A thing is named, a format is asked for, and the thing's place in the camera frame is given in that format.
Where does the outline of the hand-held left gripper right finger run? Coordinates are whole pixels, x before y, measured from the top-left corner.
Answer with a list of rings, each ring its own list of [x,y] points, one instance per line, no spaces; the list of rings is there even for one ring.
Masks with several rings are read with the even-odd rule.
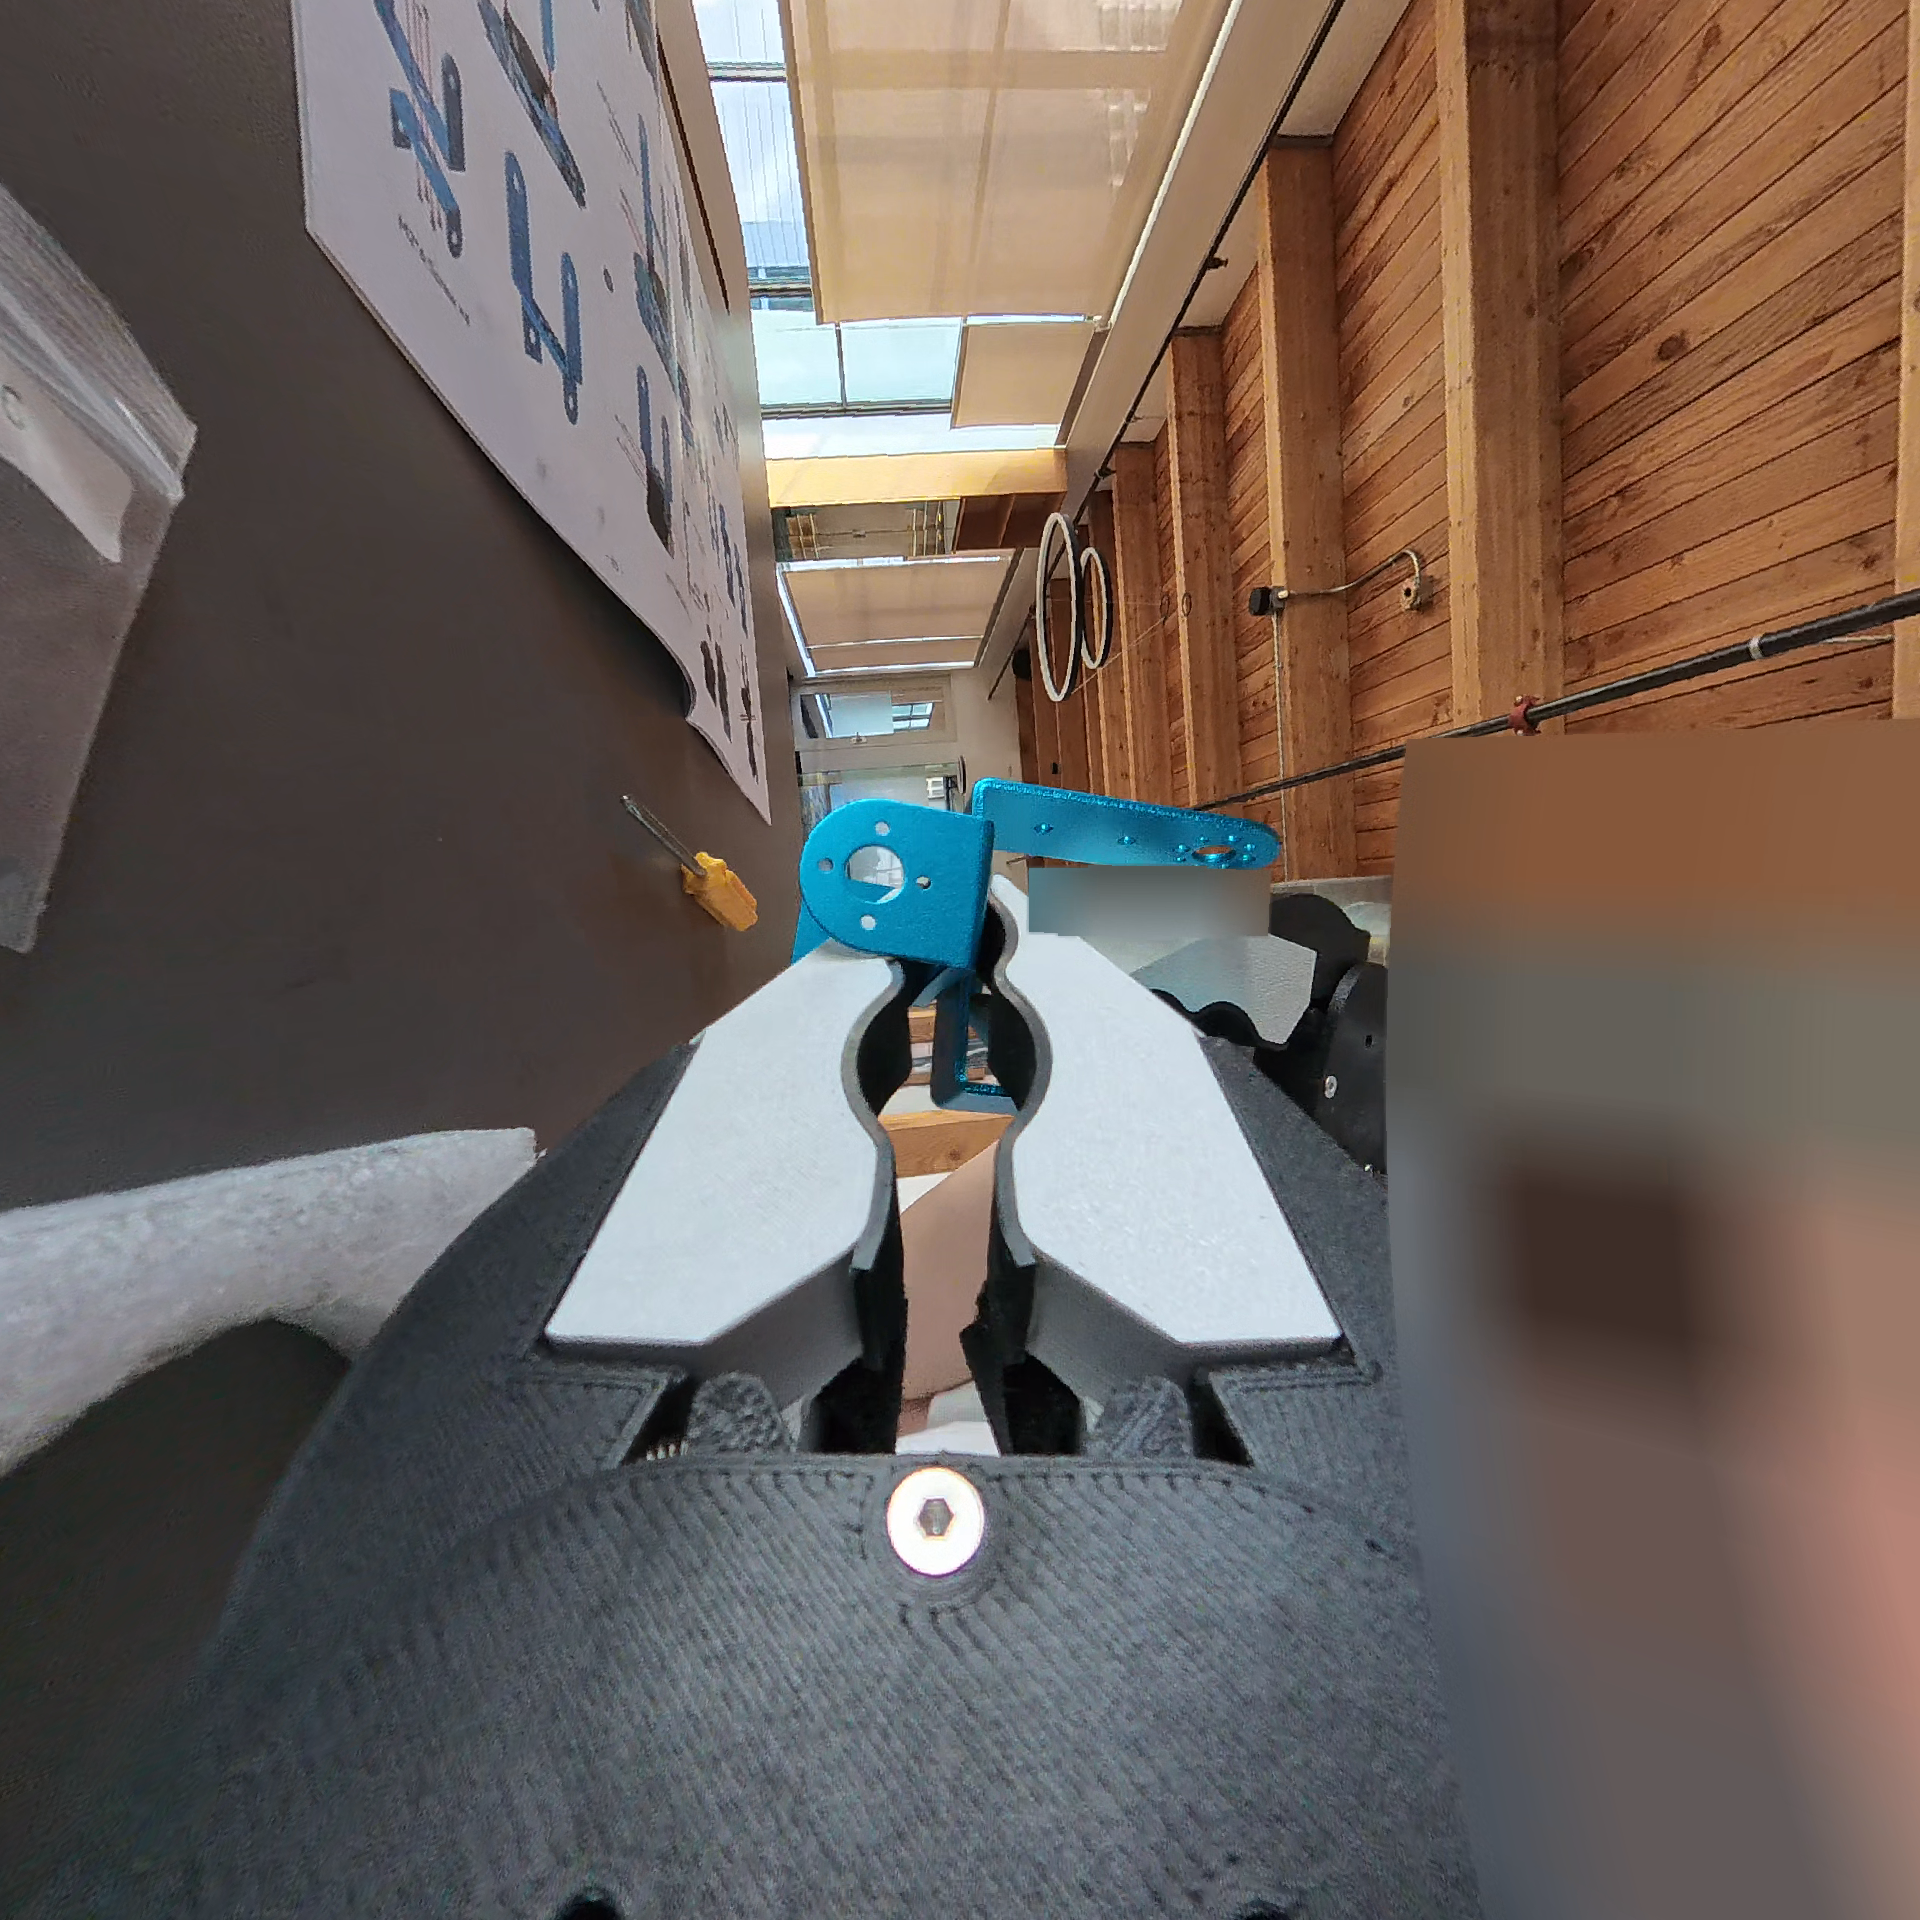
[[[1085,1400],[1328,1358],[1341,1329],[1198,1029],[1090,942],[1030,930],[1002,878],[989,920],[1038,1061],[997,1153],[1015,1351]]]

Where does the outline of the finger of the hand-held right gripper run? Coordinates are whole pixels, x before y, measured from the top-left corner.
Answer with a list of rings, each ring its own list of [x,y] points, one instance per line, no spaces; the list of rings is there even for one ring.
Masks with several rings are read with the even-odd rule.
[[[1281,1049],[1311,1005],[1311,949],[1272,935],[1214,935],[1134,972],[1194,1026],[1241,1047]]]

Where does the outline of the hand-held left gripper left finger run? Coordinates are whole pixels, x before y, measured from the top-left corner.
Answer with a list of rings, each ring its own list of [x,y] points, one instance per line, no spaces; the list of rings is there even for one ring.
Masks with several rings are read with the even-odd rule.
[[[775,1399],[861,1356],[857,1270],[895,1198],[857,1044],[900,991],[882,954],[806,954],[713,1021],[592,1233],[546,1342]]]

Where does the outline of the blue metal robot arm bracket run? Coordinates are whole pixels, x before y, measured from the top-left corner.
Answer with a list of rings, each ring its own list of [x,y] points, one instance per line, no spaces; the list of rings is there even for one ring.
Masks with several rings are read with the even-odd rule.
[[[1280,833],[1224,810],[1116,799],[978,780],[965,810],[854,799],[826,813],[800,857],[794,957],[833,942],[927,973],[934,1005],[927,1090],[940,1108],[1007,1113],[1000,1068],[973,1079],[973,1037],[991,1033],[988,996],[994,855],[1052,857],[1039,930],[1072,933],[1125,973],[1206,937],[1265,933],[1265,876]]]

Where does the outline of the person's right forearm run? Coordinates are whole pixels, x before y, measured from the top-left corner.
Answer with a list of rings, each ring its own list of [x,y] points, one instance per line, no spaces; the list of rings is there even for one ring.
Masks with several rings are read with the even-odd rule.
[[[961,1333],[988,1280],[997,1149],[895,1183],[903,1233],[903,1399],[926,1400],[969,1377]]]

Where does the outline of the thin black pole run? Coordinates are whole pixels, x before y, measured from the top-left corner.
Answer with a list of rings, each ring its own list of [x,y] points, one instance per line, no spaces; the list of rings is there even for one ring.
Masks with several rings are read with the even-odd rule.
[[[1202,799],[1202,808],[1234,808],[1260,799],[1272,799],[1300,785],[1324,784],[1341,776],[1358,776],[1380,769],[1405,758],[1407,749],[1436,738],[1480,738],[1501,734],[1537,734],[1537,729],[1559,717],[1574,713],[1632,703],[1654,693],[1678,687],[1681,682],[1713,679],[1746,665],[1764,665],[1774,658],[1801,653],[1816,645],[1834,641],[1892,641],[1892,630],[1902,622],[1918,617],[1918,589],[1902,589],[1874,602],[1845,607],[1839,613],[1818,614],[1797,622],[1786,628],[1764,630],[1752,637],[1730,640],[1706,650],[1684,655],[1671,663],[1653,665],[1648,670],[1588,682],[1552,698],[1519,696],[1506,710],[1492,713],[1469,725],[1440,729],[1436,734],[1414,736],[1391,748],[1338,758],[1308,773],[1281,774],[1261,784],[1246,785],[1237,793]]]

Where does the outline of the white foam sheet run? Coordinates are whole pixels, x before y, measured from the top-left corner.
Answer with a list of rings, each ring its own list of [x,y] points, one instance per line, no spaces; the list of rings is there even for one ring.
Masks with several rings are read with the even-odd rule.
[[[2,1469],[233,1328],[356,1356],[535,1162],[527,1128],[450,1130],[2,1213]]]

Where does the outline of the small beige roller blind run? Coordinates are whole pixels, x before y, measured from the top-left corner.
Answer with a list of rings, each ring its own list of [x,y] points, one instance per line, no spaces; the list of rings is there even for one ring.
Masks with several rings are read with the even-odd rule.
[[[1085,317],[969,317],[956,361],[953,428],[1060,428],[1106,328]]]

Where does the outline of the white linear ceiling light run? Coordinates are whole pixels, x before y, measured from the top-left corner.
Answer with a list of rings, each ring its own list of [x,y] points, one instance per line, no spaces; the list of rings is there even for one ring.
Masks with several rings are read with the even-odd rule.
[[[1335,12],[1329,2],[1229,5],[1120,281],[1106,340],[1063,430],[1070,489],[1102,465],[1130,421]]]

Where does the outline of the printed instruction sheet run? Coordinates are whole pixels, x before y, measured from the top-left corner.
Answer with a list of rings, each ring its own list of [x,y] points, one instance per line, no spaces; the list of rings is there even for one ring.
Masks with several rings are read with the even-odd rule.
[[[748,260],[693,5],[297,2],[306,228],[770,820]]]

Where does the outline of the large beige roller blind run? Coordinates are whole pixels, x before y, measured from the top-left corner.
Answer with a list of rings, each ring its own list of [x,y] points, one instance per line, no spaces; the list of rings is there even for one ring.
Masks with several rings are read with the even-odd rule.
[[[791,2],[825,322],[1103,319],[1224,2]]]

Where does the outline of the small clear plastic zip bag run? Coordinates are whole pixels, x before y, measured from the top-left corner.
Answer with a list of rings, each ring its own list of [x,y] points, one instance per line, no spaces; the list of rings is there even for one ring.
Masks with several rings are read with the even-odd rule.
[[[2,197],[2,946],[26,953],[199,430]]]

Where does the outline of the yellow handled screwdriver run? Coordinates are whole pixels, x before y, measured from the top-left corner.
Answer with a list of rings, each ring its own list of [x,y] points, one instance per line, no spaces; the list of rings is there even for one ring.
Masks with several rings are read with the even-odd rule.
[[[730,930],[750,930],[759,920],[759,904],[743,878],[730,866],[708,852],[689,850],[657,815],[634,799],[634,794],[620,797],[629,818],[633,818],[657,846],[674,857],[681,870],[681,887],[714,924]]]

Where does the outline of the metal wall conduit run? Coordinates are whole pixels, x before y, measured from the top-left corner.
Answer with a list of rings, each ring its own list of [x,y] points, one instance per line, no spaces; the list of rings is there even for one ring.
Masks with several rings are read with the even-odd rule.
[[[1362,586],[1372,586],[1386,575],[1393,575],[1399,581],[1399,602],[1402,610],[1420,610],[1430,602],[1423,554],[1414,546],[1402,546],[1401,550],[1386,554],[1377,565],[1362,572],[1362,575],[1345,583],[1298,589],[1281,584],[1255,586],[1246,597],[1246,610],[1250,617],[1277,618],[1281,610],[1296,601],[1345,597],[1350,592],[1360,592]]]

